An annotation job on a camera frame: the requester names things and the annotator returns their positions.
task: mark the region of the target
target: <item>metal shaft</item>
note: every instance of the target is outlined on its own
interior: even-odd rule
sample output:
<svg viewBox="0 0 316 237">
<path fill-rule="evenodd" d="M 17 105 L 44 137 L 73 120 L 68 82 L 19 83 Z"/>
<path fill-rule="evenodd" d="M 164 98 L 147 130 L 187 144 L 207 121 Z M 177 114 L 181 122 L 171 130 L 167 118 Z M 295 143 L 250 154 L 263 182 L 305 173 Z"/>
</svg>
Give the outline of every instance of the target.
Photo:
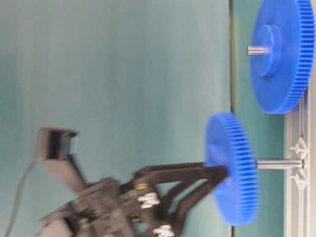
<svg viewBox="0 0 316 237">
<path fill-rule="evenodd" d="M 264 55 L 265 54 L 265 48 L 263 46 L 248 46 L 247 47 L 247 55 Z"/>
<path fill-rule="evenodd" d="M 258 169 L 294 169 L 303 168 L 300 159 L 257 159 Z"/>
</svg>

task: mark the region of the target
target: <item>large blue gear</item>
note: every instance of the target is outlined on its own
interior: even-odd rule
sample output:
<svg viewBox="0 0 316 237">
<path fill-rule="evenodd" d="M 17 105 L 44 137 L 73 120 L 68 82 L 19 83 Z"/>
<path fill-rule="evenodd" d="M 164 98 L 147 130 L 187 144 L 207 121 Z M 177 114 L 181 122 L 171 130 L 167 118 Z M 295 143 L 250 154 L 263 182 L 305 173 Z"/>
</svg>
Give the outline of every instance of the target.
<svg viewBox="0 0 316 237">
<path fill-rule="evenodd" d="M 206 125 L 205 166 L 225 165 L 228 177 L 211 194 L 230 225 L 252 222 L 259 206 L 257 169 L 247 136 L 231 113 L 210 116 Z"/>
<path fill-rule="evenodd" d="M 264 56 L 251 56 L 253 92 L 262 110 L 285 114 L 300 101 L 308 86 L 315 45 L 310 0 L 263 0 L 253 28 L 254 46 Z"/>
</svg>

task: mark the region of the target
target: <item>black mechanical linkage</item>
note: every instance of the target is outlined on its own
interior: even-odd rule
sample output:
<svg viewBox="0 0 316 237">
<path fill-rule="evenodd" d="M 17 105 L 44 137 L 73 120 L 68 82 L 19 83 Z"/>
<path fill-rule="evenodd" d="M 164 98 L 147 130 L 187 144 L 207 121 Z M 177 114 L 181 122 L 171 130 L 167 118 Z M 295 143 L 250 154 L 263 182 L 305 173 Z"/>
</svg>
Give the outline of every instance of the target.
<svg viewBox="0 0 316 237">
<path fill-rule="evenodd" d="M 202 162 L 163 164 L 136 171 L 122 185 L 112 178 L 87 184 L 69 153 L 75 135 L 64 129 L 39 131 L 37 154 L 41 162 L 77 196 L 72 204 L 40 220 L 40 237 L 179 237 L 188 212 L 228 175 L 224 166 L 203 167 Z M 170 213 L 176 197 L 199 180 L 205 181 Z M 173 182 L 178 184 L 161 197 L 157 185 Z M 137 223 L 146 229 L 137 230 Z"/>
</svg>

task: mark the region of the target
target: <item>small blue gear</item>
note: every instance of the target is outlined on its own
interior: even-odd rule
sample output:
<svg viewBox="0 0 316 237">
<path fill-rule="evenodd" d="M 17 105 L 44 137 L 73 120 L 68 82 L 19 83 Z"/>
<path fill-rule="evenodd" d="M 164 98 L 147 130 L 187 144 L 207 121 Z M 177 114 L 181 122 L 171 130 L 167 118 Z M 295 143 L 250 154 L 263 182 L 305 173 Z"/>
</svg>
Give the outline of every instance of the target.
<svg viewBox="0 0 316 237">
<path fill-rule="evenodd" d="M 260 199 L 257 168 L 239 121 L 231 113 L 211 115 L 205 143 L 205 166 L 225 165 L 229 173 L 211 192 L 224 220 L 234 226 L 252 222 Z"/>
<path fill-rule="evenodd" d="M 315 46 L 310 0 L 263 0 L 253 27 L 253 46 L 264 55 L 251 56 L 253 92 L 267 114 L 285 114 L 308 86 Z"/>
</svg>

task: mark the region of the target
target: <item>green surface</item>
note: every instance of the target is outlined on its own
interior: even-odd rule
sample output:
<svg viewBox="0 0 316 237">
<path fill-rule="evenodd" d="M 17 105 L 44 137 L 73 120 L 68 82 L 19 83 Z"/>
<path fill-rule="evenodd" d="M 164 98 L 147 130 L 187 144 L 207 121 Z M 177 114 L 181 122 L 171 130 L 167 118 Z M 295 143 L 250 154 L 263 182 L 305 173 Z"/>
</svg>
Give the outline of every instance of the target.
<svg viewBox="0 0 316 237">
<path fill-rule="evenodd" d="M 251 42 L 252 28 L 260 0 L 232 0 L 232 104 L 249 135 L 256 158 L 283 158 L 283 116 L 266 115 L 252 94 L 249 58 L 246 46 Z M 237 227 L 236 237 L 283 236 L 283 171 L 259 170 L 261 204 L 253 224 Z"/>
<path fill-rule="evenodd" d="M 228 14 L 221 0 L 1 1 L 0 236 L 40 125 L 81 132 L 89 181 L 203 160 L 207 115 L 230 109 Z M 71 198 L 35 167 L 12 236 Z M 185 236 L 230 233 L 208 197 Z"/>
</svg>

